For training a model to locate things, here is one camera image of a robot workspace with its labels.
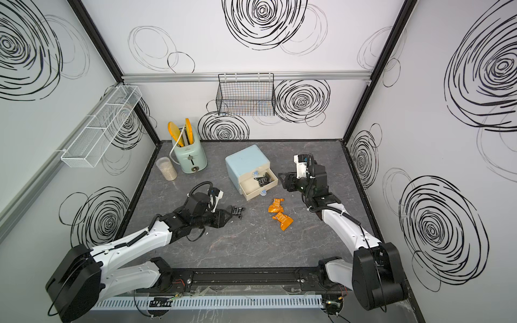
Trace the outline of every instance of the open drawer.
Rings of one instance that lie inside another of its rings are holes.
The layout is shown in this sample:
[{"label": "open drawer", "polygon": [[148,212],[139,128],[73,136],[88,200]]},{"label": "open drawer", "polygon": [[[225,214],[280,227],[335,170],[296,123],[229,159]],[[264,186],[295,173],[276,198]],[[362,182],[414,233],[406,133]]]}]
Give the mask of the open drawer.
[{"label": "open drawer", "polygon": [[253,178],[253,172],[245,173],[239,176],[239,187],[240,191],[244,195],[247,201],[251,200],[252,198],[260,195],[260,192],[262,190],[269,190],[276,185],[278,185],[278,177],[271,171],[269,167],[261,166],[257,169],[258,176],[262,177],[266,173],[268,173],[271,176],[272,182],[260,187],[259,182]]}]

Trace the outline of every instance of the white cable trough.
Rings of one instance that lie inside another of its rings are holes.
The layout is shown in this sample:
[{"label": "white cable trough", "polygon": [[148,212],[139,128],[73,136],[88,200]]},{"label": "white cable trough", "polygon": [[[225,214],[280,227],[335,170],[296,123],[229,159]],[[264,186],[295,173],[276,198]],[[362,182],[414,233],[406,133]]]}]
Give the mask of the white cable trough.
[{"label": "white cable trough", "polygon": [[92,119],[65,150],[61,160],[70,167],[95,167],[141,97],[137,86],[117,87],[116,91],[104,98],[98,112],[90,116]]},{"label": "white cable trough", "polygon": [[153,296],[116,296],[98,302],[92,311],[136,310],[236,310],[236,309],[321,309],[321,295],[224,295],[183,296],[168,302]]}]

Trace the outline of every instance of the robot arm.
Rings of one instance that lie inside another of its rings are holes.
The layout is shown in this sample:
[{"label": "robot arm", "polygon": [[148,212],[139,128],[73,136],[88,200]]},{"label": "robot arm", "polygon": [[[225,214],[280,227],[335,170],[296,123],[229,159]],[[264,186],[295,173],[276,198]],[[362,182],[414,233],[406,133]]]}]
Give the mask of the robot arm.
[{"label": "robot arm", "polygon": [[343,259],[323,261],[330,282],[354,290],[366,310],[386,306],[407,298],[404,270],[397,248],[369,234],[348,214],[341,201],[329,192],[325,167],[312,154],[294,156],[296,172],[280,173],[284,189],[302,193],[307,210],[314,212],[341,238],[353,254],[353,264]]},{"label": "robot arm", "polygon": [[[203,185],[209,185],[208,193],[196,192]],[[216,208],[222,196],[223,192],[212,187],[211,182],[200,183],[187,194],[183,206],[163,216],[157,214],[147,228],[91,249],[83,244],[73,247],[45,286],[57,310],[55,314],[63,322],[70,322],[98,301],[155,285],[162,273],[152,260],[119,268],[187,236],[195,227],[220,228],[233,215],[240,217],[243,208],[231,207],[230,211]]]}]

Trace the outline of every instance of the white wire basket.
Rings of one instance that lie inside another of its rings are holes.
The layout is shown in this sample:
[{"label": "white wire basket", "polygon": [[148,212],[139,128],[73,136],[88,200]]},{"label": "white wire basket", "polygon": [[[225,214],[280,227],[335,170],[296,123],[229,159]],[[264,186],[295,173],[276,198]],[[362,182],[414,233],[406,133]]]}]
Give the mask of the white wire basket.
[{"label": "white wire basket", "polygon": [[93,168],[117,136],[142,97],[137,86],[117,87],[61,156],[70,167]]}]

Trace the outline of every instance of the red wire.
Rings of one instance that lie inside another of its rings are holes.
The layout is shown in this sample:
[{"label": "red wire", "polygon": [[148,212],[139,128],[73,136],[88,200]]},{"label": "red wire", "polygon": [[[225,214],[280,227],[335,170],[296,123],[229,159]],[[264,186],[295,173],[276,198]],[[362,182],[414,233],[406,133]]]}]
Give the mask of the red wire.
[{"label": "red wire", "polygon": [[183,279],[176,279],[174,281],[174,284],[177,284],[177,283],[180,283],[180,282],[183,284],[183,287],[185,287],[185,282],[183,281]]}]

